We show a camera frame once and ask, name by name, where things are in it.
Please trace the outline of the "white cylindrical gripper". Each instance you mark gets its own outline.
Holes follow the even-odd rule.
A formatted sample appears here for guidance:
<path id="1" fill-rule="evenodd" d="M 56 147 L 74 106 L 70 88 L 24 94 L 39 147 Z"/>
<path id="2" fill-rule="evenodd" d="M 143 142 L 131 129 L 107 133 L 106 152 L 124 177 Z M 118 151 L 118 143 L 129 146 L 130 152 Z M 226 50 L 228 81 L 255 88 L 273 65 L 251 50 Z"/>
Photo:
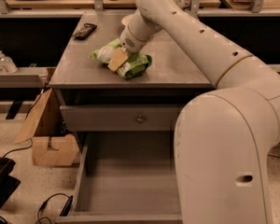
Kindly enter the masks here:
<path id="1" fill-rule="evenodd" d="M 107 66 L 113 72 L 116 72 L 128 60 L 128 51 L 131 53 L 139 52 L 147 44 L 146 41 L 136 38 L 128 27 L 124 28 L 119 39 L 123 47 L 115 50 Z"/>

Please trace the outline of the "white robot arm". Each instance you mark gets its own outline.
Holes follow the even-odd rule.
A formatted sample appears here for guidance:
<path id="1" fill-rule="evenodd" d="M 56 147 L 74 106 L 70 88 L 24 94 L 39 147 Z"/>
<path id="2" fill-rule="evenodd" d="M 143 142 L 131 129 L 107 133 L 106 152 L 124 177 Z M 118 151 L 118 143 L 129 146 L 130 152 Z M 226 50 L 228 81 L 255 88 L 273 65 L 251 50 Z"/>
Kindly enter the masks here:
<path id="1" fill-rule="evenodd" d="M 163 29 L 214 86 L 175 124 L 183 224 L 273 224 L 267 157 L 280 143 L 280 75 L 184 12 L 184 0 L 135 3 L 123 47 L 137 52 Z"/>

